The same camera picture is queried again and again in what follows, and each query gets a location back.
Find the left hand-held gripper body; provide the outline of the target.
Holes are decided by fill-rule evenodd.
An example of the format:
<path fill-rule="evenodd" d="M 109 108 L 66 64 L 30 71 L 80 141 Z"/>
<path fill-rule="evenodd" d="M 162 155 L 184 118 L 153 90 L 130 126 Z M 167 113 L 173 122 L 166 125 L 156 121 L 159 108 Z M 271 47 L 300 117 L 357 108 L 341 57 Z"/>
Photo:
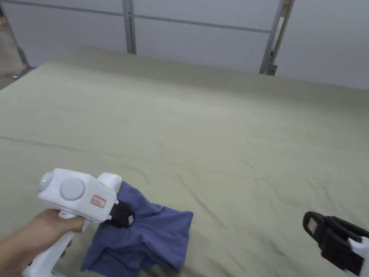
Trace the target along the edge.
<path fill-rule="evenodd" d="M 83 229 L 91 222 L 102 223 L 112 218 L 113 206 L 118 204 L 116 188 L 122 177 L 112 173 L 102 173 L 98 178 L 90 174 L 56 168 L 46 173 L 39 183 L 38 198 L 59 210 L 63 219 L 81 216 Z M 38 255 L 23 272 L 24 277 L 59 277 L 53 268 L 74 232 L 67 232 L 54 245 Z"/>

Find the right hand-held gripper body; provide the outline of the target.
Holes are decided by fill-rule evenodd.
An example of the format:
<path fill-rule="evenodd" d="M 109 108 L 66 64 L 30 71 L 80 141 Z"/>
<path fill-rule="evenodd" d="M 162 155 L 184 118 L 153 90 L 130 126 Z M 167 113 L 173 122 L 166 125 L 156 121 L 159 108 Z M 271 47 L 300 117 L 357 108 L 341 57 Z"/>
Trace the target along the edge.
<path fill-rule="evenodd" d="M 332 229 L 328 229 L 319 245 L 321 255 L 348 277 L 369 276 L 369 238 L 359 237 L 360 242 L 344 240 Z"/>

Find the person's left hand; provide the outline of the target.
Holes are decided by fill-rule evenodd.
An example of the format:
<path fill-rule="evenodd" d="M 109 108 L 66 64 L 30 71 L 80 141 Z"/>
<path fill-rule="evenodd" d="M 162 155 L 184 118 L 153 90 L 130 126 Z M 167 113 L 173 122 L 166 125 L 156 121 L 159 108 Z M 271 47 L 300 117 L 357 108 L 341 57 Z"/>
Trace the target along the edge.
<path fill-rule="evenodd" d="M 64 219 L 58 214 L 59 210 L 46 209 L 24 227 L 25 246 L 32 259 L 48 250 L 68 232 L 82 232 L 83 217 Z"/>

